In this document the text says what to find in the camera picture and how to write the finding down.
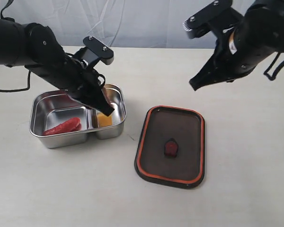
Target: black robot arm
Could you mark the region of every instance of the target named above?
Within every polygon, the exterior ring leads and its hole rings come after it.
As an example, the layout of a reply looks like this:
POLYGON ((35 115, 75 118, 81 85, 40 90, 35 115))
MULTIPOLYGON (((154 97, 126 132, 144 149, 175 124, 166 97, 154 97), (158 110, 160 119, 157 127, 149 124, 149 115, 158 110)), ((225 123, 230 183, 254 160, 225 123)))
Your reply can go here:
POLYGON ((99 61, 111 64, 114 52, 92 36, 83 43, 85 47, 68 54, 49 27, 0 19, 0 65, 24 66, 72 99, 109 116, 114 109, 105 96, 105 77, 94 67, 99 61))
MULTIPOLYGON (((215 0, 183 23, 191 39, 210 31, 217 37, 213 55, 189 81, 194 90, 233 82, 271 54, 278 53, 274 64, 284 53, 284 0, 256 0, 244 16, 231 6, 232 0, 215 0)), ((284 62, 272 76, 267 71, 265 75, 274 80, 283 66, 284 62)))

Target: black lid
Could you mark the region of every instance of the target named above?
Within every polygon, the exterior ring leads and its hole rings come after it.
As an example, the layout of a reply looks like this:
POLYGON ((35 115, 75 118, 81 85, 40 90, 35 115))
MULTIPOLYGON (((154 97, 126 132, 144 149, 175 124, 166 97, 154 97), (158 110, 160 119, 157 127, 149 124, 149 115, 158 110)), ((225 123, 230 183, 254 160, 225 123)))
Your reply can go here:
POLYGON ((138 175, 163 185, 194 188, 204 178, 202 115, 169 106, 147 112, 135 159, 138 175))

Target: white curtain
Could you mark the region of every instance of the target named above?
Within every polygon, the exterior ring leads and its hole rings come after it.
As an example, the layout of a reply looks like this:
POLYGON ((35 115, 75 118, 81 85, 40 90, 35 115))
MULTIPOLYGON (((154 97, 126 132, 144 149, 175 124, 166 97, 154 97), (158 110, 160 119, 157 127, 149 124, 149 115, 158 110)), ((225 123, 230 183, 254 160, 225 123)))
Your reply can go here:
MULTIPOLYGON (((213 48, 207 34, 189 40, 182 23, 213 0, 14 0, 4 11, 21 24, 49 26, 61 45, 82 46, 95 36, 106 45, 150 48, 213 48)), ((234 0, 244 14, 254 0, 234 0)), ((0 9, 7 0, 0 1, 0 9)))

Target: white tabletop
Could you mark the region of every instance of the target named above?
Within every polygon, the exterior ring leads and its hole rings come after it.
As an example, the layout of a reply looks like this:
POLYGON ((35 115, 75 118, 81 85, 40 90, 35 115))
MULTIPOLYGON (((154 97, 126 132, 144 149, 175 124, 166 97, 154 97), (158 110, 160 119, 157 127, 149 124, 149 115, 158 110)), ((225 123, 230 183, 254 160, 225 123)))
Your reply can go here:
MULTIPOLYGON (((269 58, 244 79, 195 92, 188 81, 212 50, 114 50, 115 61, 96 69, 125 96, 118 138, 47 149, 28 122, 34 98, 55 88, 33 75, 29 91, 0 93, 0 227, 284 227, 284 69, 268 81, 269 58), (135 172, 143 121, 156 105, 205 118, 205 179, 193 190, 135 172)), ((25 87, 26 78, 23 67, 0 66, 0 88, 25 87)))

